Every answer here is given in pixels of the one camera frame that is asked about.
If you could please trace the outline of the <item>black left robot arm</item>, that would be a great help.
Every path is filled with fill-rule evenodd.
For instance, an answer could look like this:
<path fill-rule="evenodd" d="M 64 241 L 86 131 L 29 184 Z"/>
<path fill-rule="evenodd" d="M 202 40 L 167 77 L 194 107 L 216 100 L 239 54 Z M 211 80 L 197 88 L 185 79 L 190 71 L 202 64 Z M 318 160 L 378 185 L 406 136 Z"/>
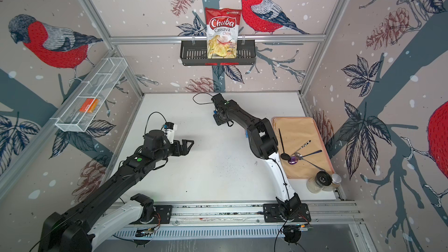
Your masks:
<path fill-rule="evenodd" d="M 63 214 L 51 214 L 43 224 L 38 241 L 40 252 L 92 252 L 126 225 L 154 215 L 153 199 L 136 194 L 123 207 L 105 212 L 149 172 L 171 156 L 186 156 L 193 140 L 174 140 L 174 131 L 153 129 L 143 137 L 143 145 L 128 156 L 114 175 L 78 205 Z"/>

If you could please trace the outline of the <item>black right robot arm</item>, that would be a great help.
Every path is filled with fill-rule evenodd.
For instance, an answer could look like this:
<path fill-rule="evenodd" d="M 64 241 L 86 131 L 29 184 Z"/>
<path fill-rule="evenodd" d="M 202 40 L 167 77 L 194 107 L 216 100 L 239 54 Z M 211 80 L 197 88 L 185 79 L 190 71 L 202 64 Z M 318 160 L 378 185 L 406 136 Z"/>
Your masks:
<path fill-rule="evenodd" d="M 304 204 L 287 179 L 281 166 L 278 139 L 269 119 L 259 119 L 243 110 L 234 100 L 225 100 L 218 93 L 212 98 L 213 118 L 218 126 L 237 123 L 247 133 L 248 144 L 255 157 L 261 159 L 271 175 L 276 190 L 277 205 L 265 210 L 267 222 L 309 222 Z"/>

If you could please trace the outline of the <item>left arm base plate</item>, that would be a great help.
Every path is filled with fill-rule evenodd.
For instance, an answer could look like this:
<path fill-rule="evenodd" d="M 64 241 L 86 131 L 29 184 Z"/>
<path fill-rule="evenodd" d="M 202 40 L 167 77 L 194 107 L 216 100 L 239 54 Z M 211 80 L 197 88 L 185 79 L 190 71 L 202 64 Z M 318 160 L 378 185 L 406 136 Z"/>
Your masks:
<path fill-rule="evenodd" d="M 149 224 L 153 226 L 161 224 L 167 225 L 170 224 L 170 220 L 172 217 L 172 205 L 154 205 L 154 210 L 152 214 L 152 218 L 150 219 Z"/>

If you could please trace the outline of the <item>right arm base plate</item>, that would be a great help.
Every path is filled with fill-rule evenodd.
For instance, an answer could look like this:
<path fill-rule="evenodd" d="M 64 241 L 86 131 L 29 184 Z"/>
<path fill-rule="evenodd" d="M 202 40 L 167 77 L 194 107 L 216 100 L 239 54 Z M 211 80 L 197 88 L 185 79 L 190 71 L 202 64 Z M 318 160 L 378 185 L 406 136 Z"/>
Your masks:
<path fill-rule="evenodd" d="M 263 204 L 262 213 L 266 223 L 296 222 L 309 223 L 312 219 L 308 204 L 302 203 L 289 212 L 280 209 L 279 204 Z"/>

